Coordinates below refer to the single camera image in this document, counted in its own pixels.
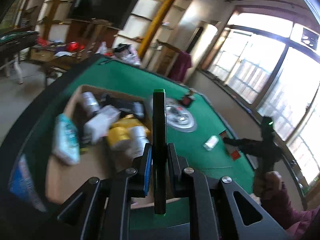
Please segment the person's right hand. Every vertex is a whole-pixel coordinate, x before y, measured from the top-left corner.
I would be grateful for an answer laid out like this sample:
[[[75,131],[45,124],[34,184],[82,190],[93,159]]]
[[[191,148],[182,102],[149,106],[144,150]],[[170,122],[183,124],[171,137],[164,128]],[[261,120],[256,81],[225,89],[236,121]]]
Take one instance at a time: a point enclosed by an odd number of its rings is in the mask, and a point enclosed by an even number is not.
[[[265,174],[265,184],[261,193],[262,199],[271,199],[282,189],[283,180],[279,172],[272,171]]]

